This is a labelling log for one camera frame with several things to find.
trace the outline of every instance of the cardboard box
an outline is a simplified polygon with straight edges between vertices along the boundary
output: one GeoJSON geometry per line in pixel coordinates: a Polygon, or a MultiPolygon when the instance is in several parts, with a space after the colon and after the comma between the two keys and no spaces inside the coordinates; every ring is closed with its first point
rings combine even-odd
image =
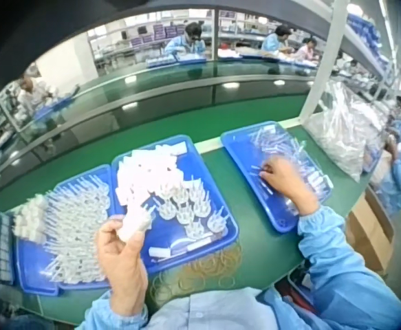
{"type": "Polygon", "coordinates": [[[370,205],[373,213],[378,218],[378,221],[382,226],[382,229],[384,230],[384,233],[387,236],[388,240],[390,242],[393,242],[394,228],[391,224],[390,217],[380,203],[378,196],[376,196],[376,193],[371,189],[370,186],[368,186],[365,190],[365,200],[367,201],[368,205],[370,205]]]}
{"type": "Polygon", "coordinates": [[[393,245],[387,238],[377,216],[362,195],[347,220],[347,242],[361,254],[365,265],[380,274],[388,268],[393,245]]]}

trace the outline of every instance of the hand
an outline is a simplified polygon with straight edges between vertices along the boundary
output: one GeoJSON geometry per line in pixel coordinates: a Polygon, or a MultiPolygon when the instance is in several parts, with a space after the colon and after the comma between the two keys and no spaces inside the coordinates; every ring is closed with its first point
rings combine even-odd
{"type": "Polygon", "coordinates": [[[113,294],[111,310],[121,316],[134,316],[142,311],[148,287],[147,271],[140,258],[144,233],[136,232],[127,243],[116,234],[123,216],[106,222],[96,235],[98,261],[109,279],[113,294]]]}
{"type": "Polygon", "coordinates": [[[396,144],[394,139],[388,139],[387,145],[385,148],[388,150],[388,152],[391,154],[393,158],[393,162],[398,158],[399,152],[398,152],[398,145],[396,144]]]}
{"type": "Polygon", "coordinates": [[[291,162],[282,157],[272,157],[263,163],[262,169],[261,178],[293,201],[300,215],[310,215],[318,210],[316,195],[307,188],[291,162]]]}

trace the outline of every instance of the plastic tray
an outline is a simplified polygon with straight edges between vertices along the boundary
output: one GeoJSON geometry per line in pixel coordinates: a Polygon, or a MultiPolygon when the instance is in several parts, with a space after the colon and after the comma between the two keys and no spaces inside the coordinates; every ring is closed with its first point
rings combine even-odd
{"type": "MultiPolygon", "coordinates": [[[[263,160],[267,156],[255,147],[250,141],[250,134],[256,133],[260,128],[274,125],[276,132],[286,133],[276,122],[262,122],[260,124],[255,124],[252,126],[242,127],[240,129],[235,129],[234,131],[225,132],[221,135],[221,141],[229,152],[231,158],[234,159],[235,163],[238,165],[240,171],[245,176],[246,180],[250,184],[251,188],[254,190],[255,195],[266,211],[268,218],[274,228],[281,233],[289,232],[298,223],[298,216],[293,215],[292,211],[288,209],[285,204],[284,196],[273,191],[273,195],[269,196],[263,189],[257,176],[250,175],[253,173],[251,166],[260,166],[263,160]]],[[[281,143],[290,143],[289,139],[285,139],[281,143]]],[[[315,169],[321,171],[314,161],[306,153],[304,157],[306,165],[312,166],[315,169]]],[[[320,201],[325,201],[331,194],[331,188],[327,187],[324,196],[320,198],[320,201]]]]}
{"type": "MultiPolygon", "coordinates": [[[[110,209],[107,210],[108,216],[114,214],[115,206],[113,204],[113,189],[111,185],[111,169],[109,165],[101,165],[84,173],[76,175],[55,186],[55,188],[73,184],[79,177],[86,178],[89,175],[96,175],[110,186],[110,209]]],[[[44,269],[54,259],[54,255],[46,252],[43,246],[33,242],[17,241],[17,269],[19,273],[20,285],[24,292],[30,294],[40,294],[44,296],[57,296],[59,289],[78,290],[78,289],[99,289],[108,287],[107,281],[78,283],[75,285],[65,283],[50,282],[49,278],[43,275],[44,269]]]]}
{"type": "Polygon", "coordinates": [[[192,54],[189,55],[177,55],[176,59],[180,65],[196,64],[196,63],[206,63],[206,57],[197,55],[192,58],[192,54]]]}
{"type": "Polygon", "coordinates": [[[73,102],[72,97],[71,97],[71,96],[68,96],[68,97],[66,97],[66,98],[63,98],[63,99],[61,99],[61,100],[55,102],[54,104],[44,106],[44,107],[42,107],[40,110],[38,110],[38,111],[35,113],[35,115],[34,115],[34,117],[33,117],[33,120],[34,120],[34,121],[42,120],[42,119],[44,119],[49,113],[55,112],[55,111],[59,111],[59,110],[61,110],[62,108],[64,108],[64,107],[70,105],[72,102],[73,102]]]}
{"type": "MultiPolygon", "coordinates": [[[[164,261],[156,261],[154,258],[149,256],[149,248],[151,246],[157,248],[169,248],[171,247],[173,250],[183,250],[188,244],[193,243],[189,239],[186,238],[185,231],[183,226],[180,225],[177,220],[172,219],[170,221],[163,220],[158,212],[155,212],[156,218],[153,220],[151,230],[146,232],[144,247],[142,248],[141,256],[144,261],[145,267],[149,274],[161,272],[162,270],[166,270],[171,267],[175,267],[194,259],[198,259],[207,254],[216,252],[218,250],[223,249],[224,247],[230,245],[234,242],[239,234],[239,228],[235,223],[234,218],[232,217],[228,206],[226,205],[222,195],[220,194],[217,186],[213,178],[211,177],[205,163],[203,162],[202,157],[197,152],[194,147],[193,142],[188,136],[185,135],[177,135],[175,137],[170,137],[169,139],[162,140],[159,142],[155,142],[149,144],[148,146],[144,146],[141,149],[154,149],[154,147],[158,144],[168,144],[174,145],[180,142],[185,142],[187,147],[187,153],[183,155],[179,155],[177,157],[177,167],[180,168],[184,172],[184,179],[191,180],[191,175],[194,179],[201,178],[204,183],[204,188],[209,191],[209,196],[212,204],[212,212],[214,210],[220,209],[222,206],[224,210],[222,212],[222,216],[229,215],[225,234],[220,238],[218,236],[213,236],[215,239],[213,242],[208,245],[199,247],[190,252],[186,252],[179,256],[174,256],[168,258],[164,261]],[[174,245],[174,242],[179,241],[180,243],[177,246],[174,245]]],[[[125,153],[123,155],[117,156],[111,165],[113,178],[113,187],[118,186],[117,182],[117,172],[119,167],[119,162],[123,159],[124,156],[130,156],[131,152],[125,153]]],[[[153,199],[148,199],[146,204],[152,206],[154,204],[153,199]]],[[[118,214],[125,214],[126,209],[122,207],[117,198],[115,198],[115,209],[118,214]]]]}

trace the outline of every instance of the plastic bag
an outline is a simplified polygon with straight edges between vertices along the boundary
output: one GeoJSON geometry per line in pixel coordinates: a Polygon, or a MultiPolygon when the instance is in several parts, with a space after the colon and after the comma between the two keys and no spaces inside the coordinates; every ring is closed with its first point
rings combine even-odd
{"type": "Polygon", "coordinates": [[[353,97],[344,84],[329,81],[319,101],[323,111],[311,115],[303,126],[330,159],[359,182],[366,141],[350,111],[353,97]]]}

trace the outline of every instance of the green work surface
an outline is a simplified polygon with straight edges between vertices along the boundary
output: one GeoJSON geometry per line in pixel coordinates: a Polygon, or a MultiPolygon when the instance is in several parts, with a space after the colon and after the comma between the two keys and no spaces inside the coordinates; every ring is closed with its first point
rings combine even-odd
{"type": "MultiPolygon", "coordinates": [[[[307,152],[332,179],[335,188],[326,205],[342,216],[347,215],[369,178],[363,177],[357,184],[327,158],[301,127],[289,131],[299,140],[307,140],[307,152]]],[[[251,188],[224,148],[202,156],[240,228],[241,266],[233,274],[235,284],[232,288],[265,288],[303,260],[297,248],[299,238],[295,231],[279,234],[273,229],[251,188]]],[[[167,272],[166,276],[177,278],[180,272],[181,267],[178,267],[167,272]]],[[[177,288],[171,289],[171,295],[167,298],[185,294],[177,288]]],[[[208,281],[203,288],[209,289],[219,289],[216,280],[208,281]]],[[[67,291],[58,298],[40,296],[40,310],[47,318],[76,324],[83,319],[84,311],[91,306],[91,302],[104,291],[67,291]]]]}
{"type": "MultiPolygon", "coordinates": [[[[181,113],[114,133],[65,154],[4,188],[0,191],[0,210],[13,208],[35,193],[44,193],[68,177],[97,165],[109,164],[116,155],[139,146],[177,134],[187,134],[194,142],[201,142],[220,136],[224,131],[257,122],[295,118],[304,101],[305,96],[283,96],[274,100],[223,104],[181,113]]],[[[299,140],[307,140],[307,152],[332,179],[335,188],[326,205],[342,216],[347,215],[365,189],[369,178],[363,177],[357,184],[328,159],[303,128],[298,126],[289,131],[299,140]]],[[[279,234],[273,229],[260,203],[224,148],[205,153],[202,157],[240,228],[241,265],[231,274],[234,282],[228,287],[265,288],[303,260],[297,248],[299,238],[295,231],[279,234]]],[[[164,277],[172,283],[177,283],[181,275],[183,267],[164,273],[164,277]]],[[[220,288],[216,278],[208,278],[200,291],[220,288]]],[[[0,297],[46,318],[73,324],[83,319],[84,311],[91,306],[91,302],[105,291],[66,291],[59,297],[37,297],[23,294],[18,288],[11,290],[12,292],[7,292],[6,295],[6,289],[2,287],[0,297]],[[40,302],[39,306],[36,305],[37,299],[40,302]]],[[[189,293],[175,285],[166,293],[164,300],[189,293]]],[[[147,302],[151,311],[162,304],[162,301],[155,302],[150,299],[150,295],[147,302]]]]}

